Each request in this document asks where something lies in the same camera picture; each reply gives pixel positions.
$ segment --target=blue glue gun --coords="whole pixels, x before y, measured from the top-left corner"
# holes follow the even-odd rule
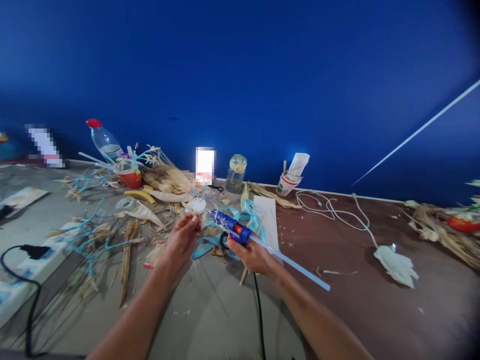
[[[325,290],[330,291],[330,285],[320,280],[318,277],[314,276],[310,271],[306,270],[305,268],[297,264],[295,261],[283,255],[280,251],[274,250],[266,243],[262,242],[257,236],[257,234],[255,234],[248,227],[240,225],[237,220],[225,215],[223,212],[220,212],[218,210],[206,210],[210,212],[210,216],[213,221],[216,224],[221,225],[225,230],[228,230],[231,238],[237,243],[245,246],[249,243],[250,240],[253,240],[263,248],[267,249],[270,254],[274,254],[279,259],[283,260],[287,264],[297,269],[300,273],[320,285]]]
[[[249,243],[251,237],[256,237],[251,229],[240,225],[237,220],[225,215],[223,212],[212,210],[210,216],[216,224],[223,226],[224,229],[228,229],[231,238],[243,246]]]

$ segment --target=hand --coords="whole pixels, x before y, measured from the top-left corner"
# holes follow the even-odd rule
[[[200,215],[187,212],[173,227],[166,242],[166,256],[180,266],[190,259],[202,232]]]
[[[237,255],[243,265],[254,273],[260,273],[270,276],[273,273],[273,267],[277,261],[267,251],[266,248],[250,241],[245,247],[233,240],[230,236],[226,245]]]

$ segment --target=red bottle cap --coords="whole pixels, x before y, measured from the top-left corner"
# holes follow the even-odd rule
[[[102,127],[102,123],[98,119],[88,119],[86,124],[92,129],[98,129]]]

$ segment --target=red cup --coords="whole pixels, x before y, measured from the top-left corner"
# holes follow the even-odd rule
[[[117,173],[117,175],[130,189],[139,189],[142,186],[142,175],[139,171]]]

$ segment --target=gray table surface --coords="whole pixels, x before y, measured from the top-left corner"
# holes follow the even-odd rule
[[[61,184],[53,181],[66,175],[76,178],[85,169],[82,166],[71,169],[27,169],[19,166],[0,169],[0,199],[27,186],[49,191],[48,195],[13,218],[0,221],[0,251],[16,244],[42,244],[51,229],[60,228],[71,216],[81,216],[85,210],[92,214],[102,198],[105,198],[101,207],[105,214],[114,213],[116,202],[127,189],[99,186],[88,191],[85,199],[78,203],[66,199],[67,190],[60,189]],[[232,200],[232,204],[236,204],[235,207],[239,207],[239,195],[229,194],[226,190],[224,194]],[[206,200],[209,208],[213,208],[215,203],[222,205],[215,189],[209,192]],[[122,225],[122,222],[122,219],[119,220],[116,226]],[[142,231],[144,236],[150,236],[148,226],[143,226]],[[127,306],[149,276],[143,264],[151,249],[151,244],[133,246],[125,301]],[[8,263],[15,266],[23,259],[25,255],[17,251],[11,257],[9,254]],[[68,280],[82,264],[82,259],[71,254],[58,267],[43,284],[33,330],[34,351],[86,355],[95,347],[125,311],[123,307],[119,308],[121,263],[121,251],[104,253],[95,265],[95,279],[100,292],[85,301],[74,296],[79,281]],[[261,359],[254,278],[247,276],[240,287],[243,269],[239,261],[228,258],[224,263],[222,258],[210,253],[189,263],[162,313],[150,359]],[[115,273],[116,281],[111,287]],[[275,287],[261,275],[258,285],[267,357],[305,359],[298,327]],[[31,300],[0,329],[1,348],[23,349]]]

